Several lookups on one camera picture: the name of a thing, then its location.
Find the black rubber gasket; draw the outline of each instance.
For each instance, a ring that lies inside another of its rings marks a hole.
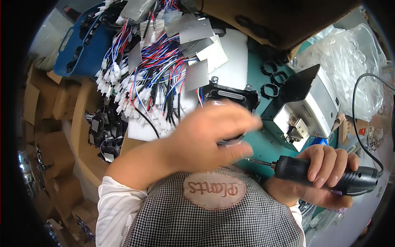
[[[269,95],[265,92],[265,87],[270,87],[274,90],[273,95]],[[267,98],[268,100],[278,96],[278,86],[276,84],[267,83],[261,87],[261,94],[263,97]]]
[[[277,81],[276,76],[278,76],[278,75],[284,76],[285,80],[284,81]],[[272,74],[270,76],[270,82],[276,84],[279,87],[284,85],[287,81],[288,81],[288,75],[284,71],[275,72],[274,74]]]
[[[273,73],[272,72],[268,72],[266,70],[266,68],[265,68],[266,65],[272,67]],[[273,75],[273,74],[275,74],[277,72],[277,65],[275,63],[273,63],[273,62],[264,62],[263,65],[261,66],[261,72],[264,75],[271,76],[271,75]]]

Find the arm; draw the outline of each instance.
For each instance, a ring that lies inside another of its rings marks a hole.
[[[313,145],[306,148],[297,157],[311,160],[308,179],[313,182],[314,188],[272,176],[262,185],[269,195],[289,207],[296,205],[299,198],[328,209],[351,207],[352,197],[340,196],[332,193],[331,190],[321,189],[321,187],[325,183],[330,187],[336,186],[343,176],[347,164],[353,171],[356,171],[359,165],[357,155],[347,155],[345,150],[335,150],[330,146]]]
[[[105,175],[132,189],[143,190],[177,171],[213,170],[252,155],[247,143],[226,148],[218,147],[216,140],[261,126],[259,117],[230,101],[205,106],[181,121],[170,137],[147,142],[116,158]]]

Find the apron patch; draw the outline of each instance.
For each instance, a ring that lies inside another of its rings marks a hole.
[[[239,178],[220,173],[194,173],[184,180],[184,197],[207,210],[230,208],[245,194],[246,185]]]

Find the electric screwdriver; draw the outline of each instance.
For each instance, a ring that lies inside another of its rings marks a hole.
[[[252,158],[246,158],[246,160],[270,166],[271,169],[274,170],[274,176],[276,178],[313,187],[313,182],[310,182],[307,178],[310,160],[283,155],[281,155],[277,161],[273,161],[272,163]],[[379,178],[377,173],[376,169],[370,167],[360,166],[355,172],[347,167],[336,186],[330,188],[325,183],[322,187],[341,191],[343,195],[362,195],[375,189]]]

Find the white foam block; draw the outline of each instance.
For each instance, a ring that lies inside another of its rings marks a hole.
[[[234,29],[226,29],[220,37],[222,48],[229,61],[209,74],[218,77],[218,84],[244,90],[247,85],[248,49],[247,35]]]

